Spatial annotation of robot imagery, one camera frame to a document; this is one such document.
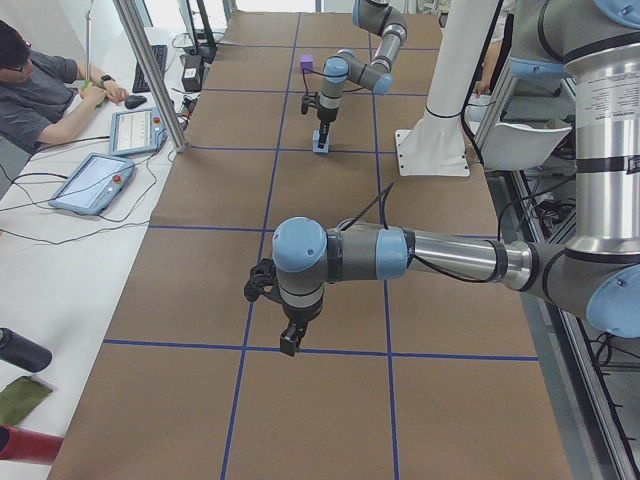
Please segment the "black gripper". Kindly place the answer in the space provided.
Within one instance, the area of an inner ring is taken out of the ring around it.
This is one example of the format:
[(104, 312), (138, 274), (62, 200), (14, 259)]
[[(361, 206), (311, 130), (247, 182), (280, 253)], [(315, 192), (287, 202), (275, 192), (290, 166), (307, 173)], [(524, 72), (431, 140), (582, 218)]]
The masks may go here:
[(322, 103), (317, 105), (317, 117), (321, 121), (319, 128), (318, 147), (325, 148), (327, 146), (330, 123), (337, 119), (339, 105), (331, 104), (325, 106)]
[(314, 303), (303, 307), (293, 306), (282, 301), (282, 309), (288, 319), (288, 325), (280, 335), (280, 352), (295, 356), (306, 334), (306, 325), (317, 318), (323, 309), (324, 296)]

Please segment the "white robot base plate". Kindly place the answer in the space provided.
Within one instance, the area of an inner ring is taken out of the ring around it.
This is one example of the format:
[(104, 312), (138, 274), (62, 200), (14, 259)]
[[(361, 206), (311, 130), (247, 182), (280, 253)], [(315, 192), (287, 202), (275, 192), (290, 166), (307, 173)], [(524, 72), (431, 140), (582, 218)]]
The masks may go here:
[(464, 136), (458, 126), (452, 130), (396, 130), (394, 139), (401, 176), (470, 175)]

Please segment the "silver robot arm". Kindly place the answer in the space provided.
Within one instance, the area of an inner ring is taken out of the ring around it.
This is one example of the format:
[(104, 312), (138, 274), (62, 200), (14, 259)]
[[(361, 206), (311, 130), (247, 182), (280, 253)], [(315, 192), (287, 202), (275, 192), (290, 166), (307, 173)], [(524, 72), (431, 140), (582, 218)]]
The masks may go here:
[(510, 56), (519, 78), (570, 77), (576, 90), (575, 235), (562, 246), (503, 243), (367, 223), (326, 229), (306, 217), (275, 230), (269, 297), (294, 355), (329, 283), (408, 270), (528, 292), (618, 337), (639, 334), (639, 5), (523, 1)]
[(407, 39), (403, 15), (387, 1), (355, 2), (352, 20), (356, 26), (380, 37), (381, 43), (369, 63), (360, 61), (348, 49), (325, 61), (322, 88), (306, 97), (306, 105), (316, 109), (320, 121), (313, 132), (312, 148), (316, 153), (329, 150), (330, 124), (337, 119), (344, 84), (350, 81), (376, 95), (386, 94), (393, 83), (393, 63)]

